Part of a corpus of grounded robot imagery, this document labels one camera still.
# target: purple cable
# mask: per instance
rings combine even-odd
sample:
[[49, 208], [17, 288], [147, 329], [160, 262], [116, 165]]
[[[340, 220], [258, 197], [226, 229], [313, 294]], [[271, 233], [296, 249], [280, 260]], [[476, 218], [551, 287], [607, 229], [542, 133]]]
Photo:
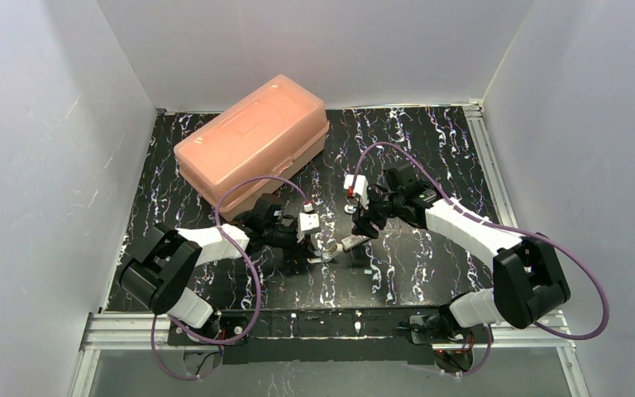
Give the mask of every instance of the purple cable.
[[[461, 215], [463, 215], [464, 217], [466, 217], [466, 218], [468, 218], [468, 219], [470, 219], [472, 221], [475, 221], [475, 222], [483, 221], [483, 218], [478, 217], [478, 216], [474, 215], [473, 213], [469, 213], [469, 212], [465, 211], [463, 209], [463, 207], [461, 207], [459, 205], [459, 203], [456, 203], [453, 200], [451, 200], [449, 195], [446, 194], [444, 189], [442, 189], [442, 186], [440, 184], [438, 184], [434, 180], [434, 178], [424, 169], [424, 167], [417, 160], [415, 160], [414, 157], [412, 157], [407, 151], [405, 151], [400, 146], [395, 145], [395, 144], [390, 143], [390, 142], [376, 142], [373, 145], [370, 145], [366, 149], [364, 149], [364, 152], [361, 153], [361, 157], [359, 157], [359, 161], [356, 162], [356, 168], [354, 169], [354, 178], [352, 179], [352, 182], [351, 182], [351, 189], [352, 190], [354, 189], [354, 186], [356, 185], [356, 176], [359, 174], [359, 171], [361, 169], [361, 162], [366, 157], [366, 154], [369, 153], [369, 151], [371, 151], [372, 149], [374, 149], [377, 146], [392, 147], [396, 151], [399, 151], [400, 153], [402, 153], [405, 156], [405, 158], [407, 158], [415, 166], [415, 168], [417, 168], [421, 173], [423, 173], [423, 175], [425, 175], [427, 180], [429, 180], [429, 182], [434, 186], [434, 188], [442, 196], [442, 198], [444, 199], [444, 201], [447, 204], [450, 204], [458, 213], [460, 213]], [[600, 335], [606, 329], [607, 324], [609, 322], [609, 302], [607, 300], [607, 294], [604, 292], [604, 288], [603, 288], [602, 284], [600, 284], [600, 281], [598, 280], [598, 277], [595, 275], [595, 273], [583, 261], [580, 260], [580, 258], [575, 256], [573, 253], [568, 251], [565, 247], [561, 246], [557, 242], [554, 242], [553, 240], [549, 239], [548, 237], [544, 237], [544, 236], [542, 236], [542, 235], [540, 235], [538, 233], [530, 232], [529, 230], [524, 230], [524, 229], [520, 229], [520, 228], [517, 228], [517, 227], [499, 225], [497, 223], [493, 223], [493, 222], [488, 221], [488, 220], [483, 221], [482, 224], [484, 226], [487, 226], [487, 227], [492, 227], [493, 229], [505, 230], [506, 232], [514, 232], [514, 233], [522, 234], [524, 236], [534, 237], [534, 238], [536, 238], [538, 240], [541, 240], [542, 242], [545, 242], [546, 244], [549, 244], [550, 246], [553, 246], [558, 251], [561, 251], [561, 252], [563, 252], [564, 255], [568, 256], [569, 259], [574, 261], [578, 265], [578, 267], [580, 267], [580, 269], [588, 276], [590, 281], [595, 286], [595, 289], [597, 289], [598, 294], [600, 295], [600, 301], [602, 302], [603, 315], [602, 315], [602, 319], [600, 320], [600, 324], [598, 325], [598, 327], [594, 331], [588, 332], [588, 333], [584, 333], [582, 335], [569, 335], [569, 334], [566, 334], [566, 333], [563, 333], [563, 332], [558, 332], [555, 329], [551, 329], [551, 328], [547, 327], [544, 324], [534, 323], [537, 327], [539, 327], [540, 329], [543, 329], [546, 332], [549, 332], [551, 335], [555, 335], [557, 337], [563, 337], [565, 339], [570, 339], [570, 340], [574, 340], [574, 341], [584, 341], [584, 340], [592, 339], [592, 338], [597, 337], [598, 335]]]
[[157, 364], [160, 366], [162, 371], [166, 372], [166, 375], [169, 375], [172, 378], [178, 379], [178, 380], [197, 380], [197, 379], [205, 378], [206, 376], [215, 372], [217, 367], [213, 367], [210, 371], [208, 371], [207, 373], [203, 375], [186, 376], [186, 375], [175, 374], [172, 370], [169, 369], [168, 366], [164, 364], [164, 362], [162, 362], [162, 358], [160, 357], [160, 354], [157, 352], [157, 347], [155, 344], [155, 326], [156, 325], [157, 325], [157, 316], [154, 316], [152, 318], [152, 334], [150, 338], [151, 344], [152, 344], [152, 355], [155, 357], [155, 361], [157, 361]]
[[225, 233], [225, 231], [222, 230], [222, 228], [220, 227], [220, 208], [222, 206], [222, 202], [225, 201], [225, 198], [227, 198], [227, 196], [230, 195], [232, 192], [234, 192], [235, 190], [239, 189], [240, 187], [246, 184], [255, 182], [257, 180], [262, 180], [262, 179], [276, 179], [276, 180], [280, 180], [281, 182], [285, 184], [290, 185], [291, 187], [296, 189], [301, 196], [303, 196], [303, 200], [305, 201], [305, 203], [309, 203], [308, 196], [296, 184], [294, 184], [293, 182], [291, 182], [290, 180], [286, 178], [281, 178], [280, 176], [273, 176], [273, 175], [263, 175], [263, 176], [257, 176], [255, 178], [250, 178], [240, 184], [235, 185], [232, 189], [228, 190], [227, 193], [225, 193], [220, 198], [220, 200], [217, 202], [215, 206], [215, 212], [214, 212], [215, 224], [217, 225], [217, 230], [220, 231], [221, 236], [225, 238], [226, 240], [228, 240], [230, 244], [232, 244], [232, 246], [234, 246], [235, 249], [237, 249], [237, 251], [240, 252], [240, 254], [242, 255], [242, 258], [244, 258], [247, 268], [249, 268], [252, 274], [252, 279], [255, 285], [256, 305], [254, 307], [254, 313], [252, 314], [250, 322], [247, 324], [245, 329], [243, 329], [242, 332], [235, 335], [234, 337], [231, 337], [229, 339], [222, 339], [222, 340], [210, 339], [210, 338], [198, 335], [197, 333], [192, 331], [189, 327], [187, 327], [185, 324], [181, 323], [177, 318], [169, 316], [171, 321], [174, 324], [176, 324], [177, 327], [181, 328], [184, 332], [186, 332], [187, 335], [198, 339], [200, 342], [208, 343], [211, 345], [227, 345], [229, 343], [237, 342], [241, 340], [243, 337], [247, 336], [247, 334], [256, 324], [256, 320], [259, 318], [259, 313], [261, 310], [261, 280], [259, 278], [259, 274], [256, 272], [256, 268], [254, 267], [254, 264], [252, 263], [250, 257], [247, 255], [245, 250], [232, 237], [227, 235], [227, 233]]

